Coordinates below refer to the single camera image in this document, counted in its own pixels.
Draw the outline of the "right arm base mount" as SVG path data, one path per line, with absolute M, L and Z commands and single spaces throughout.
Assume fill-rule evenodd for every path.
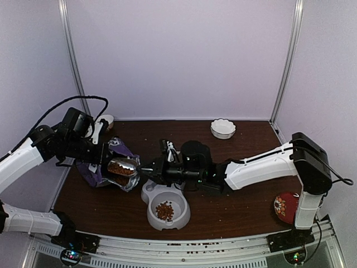
M 283 252 L 284 259 L 291 265 L 301 265 L 307 260 L 306 245 L 315 241 L 309 230 L 292 229 L 267 236 L 269 250 Z

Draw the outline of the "grey double pet bowl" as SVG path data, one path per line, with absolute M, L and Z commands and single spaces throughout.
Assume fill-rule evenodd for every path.
M 152 180 L 143 185 L 141 198 L 147 204 L 147 219 L 154 229 L 182 229 L 188 224 L 191 211 L 184 187 L 184 184 L 160 185 Z

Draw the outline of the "metal food scoop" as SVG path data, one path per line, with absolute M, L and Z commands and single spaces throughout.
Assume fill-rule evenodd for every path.
M 134 159 L 125 157 L 115 157 L 107 164 L 107 170 L 110 173 L 125 176 L 128 178 L 139 174 L 140 163 Z

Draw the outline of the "purple puppy food bag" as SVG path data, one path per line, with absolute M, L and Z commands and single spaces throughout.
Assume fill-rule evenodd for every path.
M 131 191 L 140 181 L 140 175 L 130 178 L 130 182 L 126 186 L 120 186 L 114 181 L 114 178 L 119 176 L 110 173 L 107 170 L 108 162 L 115 157 L 125 157 L 134 159 L 141 163 L 139 155 L 133 154 L 124 142 L 117 136 L 112 137 L 109 142 L 109 159 L 101 165 L 89 164 L 80 160 L 74 162 L 80 175 L 92 187 L 98 188 L 114 184 L 125 192 Z

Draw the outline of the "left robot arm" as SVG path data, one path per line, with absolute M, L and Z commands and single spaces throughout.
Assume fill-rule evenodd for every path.
M 93 119 L 73 107 L 67 110 L 59 124 L 36 127 L 19 148 L 1 160 L 1 191 L 53 157 L 58 159 L 57 166 L 63 166 L 68 157 L 89 164 L 102 164 L 108 156 L 109 146 L 100 141 L 100 135 L 108 127 L 107 120 Z M 80 243 L 80 235 L 66 215 L 20 209 L 5 203 L 1 203 L 1 232 L 58 236 L 68 248 Z

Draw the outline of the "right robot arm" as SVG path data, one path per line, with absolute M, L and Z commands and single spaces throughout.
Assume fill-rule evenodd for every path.
M 294 228 L 286 242 L 298 246 L 307 238 L 321 199 L 332 187 L 327 152 L 302 132 L 273 150 L 249 158 L 228 159 L 214 163 L 210 148 L 195 140 L 185 142 L 179 151 L 168 140 L 160 141 L 161 156 L 137 170 L 157 184 L 194 182 L 205 189 L 222 193 L 285 176 L 297 176 L 302 185 L 298 207 L 294 211 Z

